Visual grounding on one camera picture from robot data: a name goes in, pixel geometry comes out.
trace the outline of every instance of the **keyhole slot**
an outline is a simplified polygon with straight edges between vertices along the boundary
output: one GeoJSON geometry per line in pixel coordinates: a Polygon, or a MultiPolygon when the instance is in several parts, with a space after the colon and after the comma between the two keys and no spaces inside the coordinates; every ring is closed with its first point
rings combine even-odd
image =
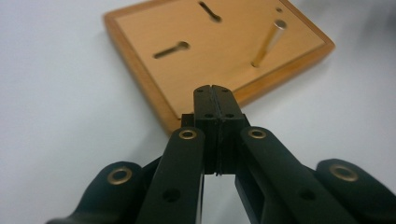
{"type": "Polygon", "coordinates": [[[185,41],[180,41],[174,47],[172,47],[170,49],[165,49],[165,50],[162,50],[162,51],[160,51],[158,53],[155,53],[153,55],[153,58],[160,59],[160,58],[165,57],[165,56],[167,56],[167,55],[169,55],[171,53],[174,53],[174,52],[177,52],[177,51],[180,51],[180,50],[187,50],[189,48],[190,48],[190,44],[189,43],[187,43],[185,41]]]}
{"type": "Polygon", "coordinates": [[[207,14],[209,14],[210,19],[212,19],[212,21],[221,22],[221,17],[219,15],[217,15],[216,13],[214,13],[212,11],[212,9],[210,9],[210,7],[205,2],[198,2],[198,3],[204,9],[204,11],[207,14]]]}

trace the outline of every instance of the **metal peg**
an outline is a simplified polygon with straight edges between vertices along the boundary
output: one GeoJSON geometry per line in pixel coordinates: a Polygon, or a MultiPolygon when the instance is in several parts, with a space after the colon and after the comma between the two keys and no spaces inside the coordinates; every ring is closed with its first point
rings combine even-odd
{"type": "Polygon", "coordinates": [[[268,53],[268,51],[274,46],[277,40],[282,36],[283,32],[286,30],[287,24],[282,20],[276,20],[271,26],[267,37],[262,42],[259,52],[254,58],[251,65],[253,67],[259,67],[262,59],[268,53]]]}

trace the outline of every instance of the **white surface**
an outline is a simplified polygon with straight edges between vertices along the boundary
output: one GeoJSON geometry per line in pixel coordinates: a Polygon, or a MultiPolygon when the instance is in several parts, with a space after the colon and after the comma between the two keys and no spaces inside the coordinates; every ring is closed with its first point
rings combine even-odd
{"type": "MultiPolygon", "coordinates": [[[[0,223],[66,217],[108,164],[162,154],[167,136],[102,22],[134,2],[0,2],[0,223]]],[[[337,48],[243,112],[303,164],[351,161],[396,192],[396,3],[292,2],[337,48]]],[[[205,183],[203,223],[248,223],[232,177],[205,183]]]]}

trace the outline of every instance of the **round hole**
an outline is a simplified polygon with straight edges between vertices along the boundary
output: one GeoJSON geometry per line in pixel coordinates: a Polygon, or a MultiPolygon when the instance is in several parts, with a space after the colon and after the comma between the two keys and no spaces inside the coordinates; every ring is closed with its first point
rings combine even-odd
{"type": "Polygon", "coordinates": [[[330,166],[330,172],[339,179],[354,182],[359,179],[358,174],[356,174],[353,170],[349,169],[345,165],[341,164],[332,164],[330,166]]]}
{"type": "Polygon", "coordinates": [[[107,181],[112,185],[120,185],[127,182],[131,177],[132,171],[128,167],[122,166],[108,174],[107,181]]]}
{"type": "Polygon", "coordinates": [[[307,201],[314,201],[317,198],[315,193],[312,190],[310,190],[310,189],[300,189],[298,191],[298,195],[302,199],[307,200],[307,201]]]}
{"type": "Polygon", "coordinates": [[[262,130],[258,130],[258,129],[252,129],[250,131],[248,131],[248,135],[252,138],[264,138],[267,134],[265,132],[263,132],[262,130]]]}
{"type": "Polygon", "coordinates": [[[182,139],[192,139],[197,136],[197,133],[193,130],[183,130],[178,136],[182,139]]]}
{"type": "Polygon", "coordinates": [[[167,189],[163,193],[163,199],[168,203],[174,203],[180,198],[181,194],[178,189],[167,189]]]}
{"type": "Polygon", "coordinates": [[[120,179],[123,179],[123,178],[125,178],[125,176],[127,176],[127,173],[126,173],[126,171],[118,171],[118,172],[116,172],[114,175],[113,175],[113,178],[114,179],[116,179],[116,180],[120,180],[120,179]]]}

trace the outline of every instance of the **wooden board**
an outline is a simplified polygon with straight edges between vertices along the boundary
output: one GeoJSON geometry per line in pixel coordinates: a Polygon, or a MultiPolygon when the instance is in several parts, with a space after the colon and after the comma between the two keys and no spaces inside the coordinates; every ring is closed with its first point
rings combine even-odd
{"type": "Polygon", "coordinates": [[[108,32],[165,129],[192,112],[192,92],[204,85],[233,91],[244,105],[326,56],[333,42],[288,1],[156,0],[105,15],[108,32]],[[205,6],[220,17],[216,21],[205,6]],[[275,20],[287,30],[253,67],[275,20]],[[188,44],[187,49],[157,57],[188,44]]]}

